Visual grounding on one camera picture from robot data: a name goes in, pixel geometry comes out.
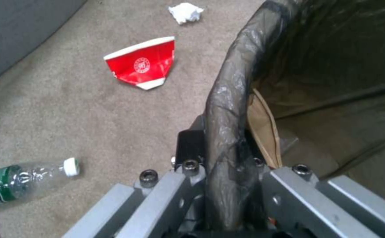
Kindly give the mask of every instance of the crushed paper cup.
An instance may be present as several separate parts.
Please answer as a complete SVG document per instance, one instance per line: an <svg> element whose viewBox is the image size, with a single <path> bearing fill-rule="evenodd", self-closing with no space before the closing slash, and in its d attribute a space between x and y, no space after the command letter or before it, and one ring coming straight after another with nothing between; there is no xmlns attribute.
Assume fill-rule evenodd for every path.
<svg viewBox="0 0 385 238"><path fill-rule="evenodd" d="M103 58L114 77L144 90L163 85L174 59L174 36L116 51Z"/></svg>

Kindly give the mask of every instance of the white bottle cap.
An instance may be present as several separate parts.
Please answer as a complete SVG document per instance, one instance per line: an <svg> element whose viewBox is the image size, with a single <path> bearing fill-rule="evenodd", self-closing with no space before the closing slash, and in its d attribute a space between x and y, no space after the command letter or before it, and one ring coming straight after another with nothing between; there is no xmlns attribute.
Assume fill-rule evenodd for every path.
<svg viewBox="0 0 385 238"><path fill-rule="evenodd" d="M68 177L79 175L78 160L75 158L68 158L67 160L64 160L63 169Z"/></svg>

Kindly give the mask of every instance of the white tissue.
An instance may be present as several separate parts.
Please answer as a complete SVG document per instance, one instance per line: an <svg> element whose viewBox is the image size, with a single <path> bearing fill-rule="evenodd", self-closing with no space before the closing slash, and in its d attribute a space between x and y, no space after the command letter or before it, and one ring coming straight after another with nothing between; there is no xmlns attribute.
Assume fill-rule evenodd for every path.
<svg viewBox="0 0 385 238"><path fill-rule="evenodd" d="M190 3L181 3L174 7L169 7L169 12L179 25L186 21L198 21L204 9L194 6Z"/></svg>

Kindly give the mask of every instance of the bolt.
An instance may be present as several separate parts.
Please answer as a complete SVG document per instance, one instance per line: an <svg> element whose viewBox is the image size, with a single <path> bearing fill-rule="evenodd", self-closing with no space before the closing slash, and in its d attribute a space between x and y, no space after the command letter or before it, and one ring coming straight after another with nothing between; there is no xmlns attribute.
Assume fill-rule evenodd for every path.
<svg viewBox="0 0 385 238"><path fill-rule="evenodd" d="M153 169L147 169L139 175L139 183L144 188L153 188L159 182L159 175Z"/></svg>
<svg viewBox="0 0 385 238"><path fill-rule="evenodd" d="M310 180L310 177L313 174L311 169L305 164L296 164L292 166L292 171L307 181Z"/></svg>
<svg viewBox="0 0 385 238"><path fill-rule="evenodd" d="M186 160L182 163L182 172L185 176L197 175L200 170L200 165L196 160Z"/></svg>
<svg viewBox="0 0 385 238"><path fill-rule="evenodd" d="M174 166L176 165L176 158L174 156L170 158L170 164L172 164L172 169L174 169Z"/></svg>

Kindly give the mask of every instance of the trash can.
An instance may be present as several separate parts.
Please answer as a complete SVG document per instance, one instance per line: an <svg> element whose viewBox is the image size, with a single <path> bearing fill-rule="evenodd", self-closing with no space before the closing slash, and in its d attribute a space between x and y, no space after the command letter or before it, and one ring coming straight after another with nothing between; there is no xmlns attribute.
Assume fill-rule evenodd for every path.
<svg viewBox="0 0 385 238"><path fill-rule="evenodd" d="M204 113L214 229L241 226L257 183L244 137L254 89L283 165L345 174L385 199L385 0L267 0L239 32Z"/></svg>

